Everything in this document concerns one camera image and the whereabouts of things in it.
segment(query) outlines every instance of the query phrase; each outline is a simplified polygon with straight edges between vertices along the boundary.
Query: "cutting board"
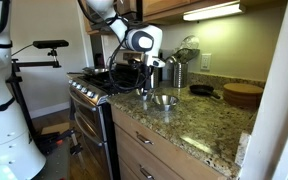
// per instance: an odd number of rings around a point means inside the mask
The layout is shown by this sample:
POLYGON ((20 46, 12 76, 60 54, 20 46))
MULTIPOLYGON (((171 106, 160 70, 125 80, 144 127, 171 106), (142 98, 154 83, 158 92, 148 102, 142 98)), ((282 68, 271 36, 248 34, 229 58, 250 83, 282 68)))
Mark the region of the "cutting board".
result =
POLYGON ((260 105, 264 89, 251 84, 224 85, 223 99, 231 105, 256 108, 260 105))

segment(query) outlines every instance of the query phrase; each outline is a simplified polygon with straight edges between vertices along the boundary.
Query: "granite countertop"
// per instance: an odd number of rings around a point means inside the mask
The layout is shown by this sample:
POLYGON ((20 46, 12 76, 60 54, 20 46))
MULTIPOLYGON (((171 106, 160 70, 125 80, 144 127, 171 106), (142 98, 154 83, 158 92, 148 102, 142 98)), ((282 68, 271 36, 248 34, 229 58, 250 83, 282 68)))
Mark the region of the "granite countertop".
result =
MULTIPOLYGON (((222 91, 215 90, 220 96, 222 91)), ((197 96, 189 87, 164 83, 155 95, 173 95, 179 103, 172 111, 159 110, 134 91, 108 98, 108 102, 206 165, 232 179, 240 167, 234 162, 241 133, 251 133, 255 109, 242 109, 210 96, 197 96)))

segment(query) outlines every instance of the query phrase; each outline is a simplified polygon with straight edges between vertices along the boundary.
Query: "floor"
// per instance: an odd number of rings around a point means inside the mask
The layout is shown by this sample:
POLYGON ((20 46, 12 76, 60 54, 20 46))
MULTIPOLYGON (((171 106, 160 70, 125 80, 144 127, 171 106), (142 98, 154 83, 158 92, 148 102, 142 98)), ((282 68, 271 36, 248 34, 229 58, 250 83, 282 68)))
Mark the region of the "floor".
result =
MULTIPOLYGON (((38 117, 32 119, 35 129, 40 132, 44 127, 52 126, 64 122, 70 123, 70 128, 74 128, 77 133, 78 142, 83 146, 83 141, 78 126, 75 121, 69 120, 69 109, 52 113, 46 116, 38 117)), ((82 156, 85 161, 86 169, 83 170, 81 163, 77 155, 72 155, 70 157, 70 180, 102 180, 101 174, 96 172, 96 167, 98 164, 91 157, 92 155, 88 151, 83 150, 82 156)))

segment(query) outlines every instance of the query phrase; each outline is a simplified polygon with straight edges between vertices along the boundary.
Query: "wall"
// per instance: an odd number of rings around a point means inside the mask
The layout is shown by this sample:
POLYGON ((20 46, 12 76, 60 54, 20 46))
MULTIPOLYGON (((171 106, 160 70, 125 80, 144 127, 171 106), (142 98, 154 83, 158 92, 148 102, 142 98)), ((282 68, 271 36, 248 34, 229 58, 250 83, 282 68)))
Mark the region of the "wall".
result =
MULTIPOLYGON (((64 39, 68 47, 57 48, 57 59, 62 68, 23 67, 18 76, 31 117, 37 117, 68 108, 69 71, 81 71, 92 64, 92 56, 86 59, 91 48, 85 37, 84 25, 75 0, 13 0, 11 14, 12 52, 32 44, 36 40, 64 39)), ((52 61, 47 56, 50 49, 29 47, 13 58, 20 62, 52 61)))
POLYGON ((195 35, 200 55, 189 62, 189 72, 202 72, 201 54, 211 53, 210 71, 202 73, 265 81, 284 9, 249 10, 237 16, 161 27, 162 49, 173 50, 185 37, 195 35))

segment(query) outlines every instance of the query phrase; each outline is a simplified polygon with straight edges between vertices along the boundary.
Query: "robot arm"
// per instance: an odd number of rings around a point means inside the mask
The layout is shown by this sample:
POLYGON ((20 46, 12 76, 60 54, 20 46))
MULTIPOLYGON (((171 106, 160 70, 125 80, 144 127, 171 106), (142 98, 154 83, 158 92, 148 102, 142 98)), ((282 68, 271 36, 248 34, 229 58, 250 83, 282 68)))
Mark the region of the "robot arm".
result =
POLYGON ((165 63, 158 58, 159 49, 162 43, 162 30, 155 26, 147 26, 140 29, 130 30, 127 20, 119 17, 114 10, 113 0, 87 0, 87 5, 90 6, 99 16, 101 16, 116 34, 118 40, 123 43, 123 47, 144 52, 147 56, 145 60, 146 66, 164 67, 165 63))

